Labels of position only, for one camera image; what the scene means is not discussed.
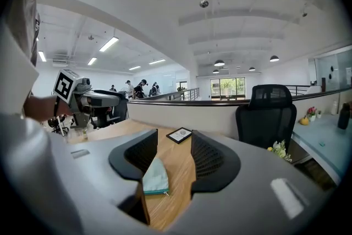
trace desk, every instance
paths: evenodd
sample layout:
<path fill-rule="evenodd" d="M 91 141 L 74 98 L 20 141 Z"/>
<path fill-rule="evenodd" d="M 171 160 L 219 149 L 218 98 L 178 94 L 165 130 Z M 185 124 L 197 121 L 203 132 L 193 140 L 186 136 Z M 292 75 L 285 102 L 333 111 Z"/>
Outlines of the desk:
<path fill-rule="evenodd" d="M 346 130 L 337 127 L 338 115 L 324 114 L 309 125 L 297 123 L 293 129 L 295 140 L 336 184 L 347 169 L 352 150 L 352 121 Z"/>
<path fill-rule="evenodd" d="M 145 129 L 158 129 L 158 153 L 169 178 L 169 195 L 145 196 L 151 220 L 150 226 L 164 230 L 181 214 L 191 200 L 191 184 L 196 180 L 194 161 L 191 156 L 191 137 L 176 144 L 166 137 L 175 131 L 173 128 L 152 126 L 131 119 L 88 133 L 88 141 L 101 140 L 136 133 Z M 82 136 L 70 140 L 70 143 L 82 142 Z"/>

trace arched ceiling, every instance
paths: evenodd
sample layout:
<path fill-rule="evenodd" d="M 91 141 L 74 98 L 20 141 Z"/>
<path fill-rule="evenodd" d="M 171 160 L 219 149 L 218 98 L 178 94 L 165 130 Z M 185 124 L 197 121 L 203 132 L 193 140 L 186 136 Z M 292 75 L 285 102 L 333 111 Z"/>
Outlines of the arched ceiling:
<path fill-rule="evenodd" d="M 60 6 L 55 0 L 38 1 Z M 208 72 L 217 59 L 260 71 L 270 66 L 273 54 L 285 62 L 351 41 L 336 0 L 207 0 L 207 8 L 199 6 L 201 0 L 76 1 L 115 17 L 114 28 L 194 73 L 198 66 Z"/>

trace person wearing white shirt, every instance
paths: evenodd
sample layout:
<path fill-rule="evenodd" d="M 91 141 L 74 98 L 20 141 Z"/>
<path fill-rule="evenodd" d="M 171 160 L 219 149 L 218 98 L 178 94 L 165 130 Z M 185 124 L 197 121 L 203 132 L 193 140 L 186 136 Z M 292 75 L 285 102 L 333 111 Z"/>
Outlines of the person wearing white shirt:
<path fill-rule="evenodd" d="M 130 80 L 126 81 L 126 83 L 128 84 L 128 99 L 130 99 L 133 97 L 133 85 L 131 84 Z"/>

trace human arm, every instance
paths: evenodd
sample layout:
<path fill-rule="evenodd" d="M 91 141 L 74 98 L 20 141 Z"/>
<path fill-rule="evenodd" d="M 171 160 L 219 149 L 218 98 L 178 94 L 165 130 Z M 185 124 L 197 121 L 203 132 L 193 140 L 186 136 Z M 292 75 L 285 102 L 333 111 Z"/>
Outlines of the human arm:
<path fill-rule="evenodd" d="M 54 106 L 56 102 L 56 96 L 49 97 L 35 97 L 29 96 L 24 104 L 24 112 L 27 117 L 33 118 L 39 122 L 46 121 L 54 117 Z M 57 116 L 61 114 L 67 114 L 72 116 L 72 112 L 64 101 L 59 101 L 57 109 Z"/>

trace wooden tabletop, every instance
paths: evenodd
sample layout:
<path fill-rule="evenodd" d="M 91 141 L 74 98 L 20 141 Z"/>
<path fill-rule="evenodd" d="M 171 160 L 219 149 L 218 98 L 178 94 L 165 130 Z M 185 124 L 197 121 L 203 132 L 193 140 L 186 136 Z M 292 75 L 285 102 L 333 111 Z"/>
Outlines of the wooden tabletop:
<path fill-rule="evenodd" d="M 191 200 L 191 184 L 196 180 L 195 165 L 191 156 L 191 137 L 176 144 L 166 137 L 175 131 L 173 128 L 152 126 L 128 119 L 88 133 L 88 141 L 107 139 L 115 136 L 136 133 L 145 129 L 158 129 L 158 157 L 164 164 L 169 178 L 169 195 L 145 196 L 150 216 L 150 227 L 164 230 L 182 213 Z M 79 136 L 70 143 L 82 142 Z"/>

